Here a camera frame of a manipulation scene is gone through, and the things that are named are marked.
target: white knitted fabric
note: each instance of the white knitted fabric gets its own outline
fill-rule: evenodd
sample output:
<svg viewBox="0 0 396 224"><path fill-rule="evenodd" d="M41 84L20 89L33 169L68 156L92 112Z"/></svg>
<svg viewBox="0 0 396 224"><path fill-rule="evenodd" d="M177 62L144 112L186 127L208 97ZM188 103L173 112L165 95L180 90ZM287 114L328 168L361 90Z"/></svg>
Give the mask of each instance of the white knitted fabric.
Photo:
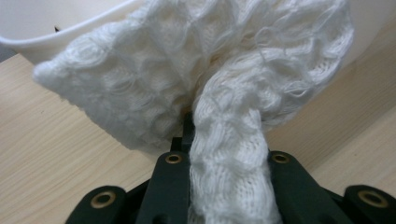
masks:
<svg viewBox="0 0 396 224"><path fill-rule="evenodd" d="M346 0L151 0L34 80L127 147L169 140L195 101L190 222L278 223L262 131L325 87L352 37Z"/></svg>

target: brass grommet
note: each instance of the brass grommet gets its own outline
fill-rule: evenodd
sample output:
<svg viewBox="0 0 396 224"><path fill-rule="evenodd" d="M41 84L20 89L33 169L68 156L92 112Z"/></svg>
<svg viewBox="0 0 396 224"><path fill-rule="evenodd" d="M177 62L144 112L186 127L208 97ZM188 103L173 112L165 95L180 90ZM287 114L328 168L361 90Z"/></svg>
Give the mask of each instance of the brass grommet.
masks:
<svg viewBox="0 0 396 224"><path fill-rule="evenodd" d="M96 194L91 200L91 206L93 208L104 208L116 200L116 193L112 190L103 191L101 193Z"/></svg>
<svg viewBox="0 0 396 224"><path fill-rule="evenodd" d="M165 161L170 163L170 164L179 163L179 162L181 162L181 160L182 160L181 156L179 156L177 154L172 154L172 155L169 155L169 156L167 156L165 158Z"/></svg>
<svg viewBox="0 0 396 224"><path fill-rule="evenodd" d="M389 206L387 199L373 190L361 190L358 192L359 198L367 204L377 208Z"/></svg>
<svg viewBox="0 0 396 224"><path fill-rule="evenodd" d="M290 159L289 159L288 156L285 156L285 155L280 154L280 153L274 154L274 155L271 157L271 159L272 159L273 161L278 162L278 163L288 163L288 162L290 161Z"/></svg>

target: black mechanical bracket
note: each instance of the black mechanical bracket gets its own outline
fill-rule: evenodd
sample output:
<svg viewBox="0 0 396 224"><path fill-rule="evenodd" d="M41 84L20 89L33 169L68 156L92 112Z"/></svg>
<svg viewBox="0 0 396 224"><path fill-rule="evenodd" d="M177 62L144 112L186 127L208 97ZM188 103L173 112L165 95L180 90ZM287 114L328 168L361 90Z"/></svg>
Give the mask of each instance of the black mechanical bracket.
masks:
<svg viewBox="0 0 396 224"><path fill-rule="evenodd" d="M157 160L150 180L129 192L104 186L88 193L67 224L185 224L190 206L190 162L194 137L191 114L183 137ZM344 197L323 189L290 154L271 151L268 162L276 203L284 223L396 223L396 199L369 186L351 186Z"/></svg>

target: cable knit pattern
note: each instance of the cable knit pattern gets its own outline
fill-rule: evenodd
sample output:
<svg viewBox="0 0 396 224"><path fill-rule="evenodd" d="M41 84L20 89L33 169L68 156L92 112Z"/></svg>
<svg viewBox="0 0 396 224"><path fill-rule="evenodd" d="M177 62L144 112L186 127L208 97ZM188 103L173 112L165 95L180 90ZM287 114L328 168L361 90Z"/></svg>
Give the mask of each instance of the cable knit pattern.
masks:
<svg viewBox="0 0 396 224"><path fill-rule="evenodd" d="M127 147L193 105L191 223L278 223L263 132L321 91L353 38L347 0L148 0L73 41L34 80Z"/></svg>

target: light wood surface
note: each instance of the light wood surface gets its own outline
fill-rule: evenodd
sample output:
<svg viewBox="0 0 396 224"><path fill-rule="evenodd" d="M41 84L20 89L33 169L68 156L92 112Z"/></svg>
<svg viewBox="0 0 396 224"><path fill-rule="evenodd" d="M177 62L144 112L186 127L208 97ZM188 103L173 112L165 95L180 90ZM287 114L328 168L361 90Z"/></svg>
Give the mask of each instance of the light wood surface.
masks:
<svg viewBox="0 0 396 224"><path fill-rule="evenodd" d="M90 190L130 190L155 148L128 150L36 85L17 55L0 63L0 223L64 223ZM355 63L289 123L267 134L327 189L371 185L396 196L396 17Z"/></svg>

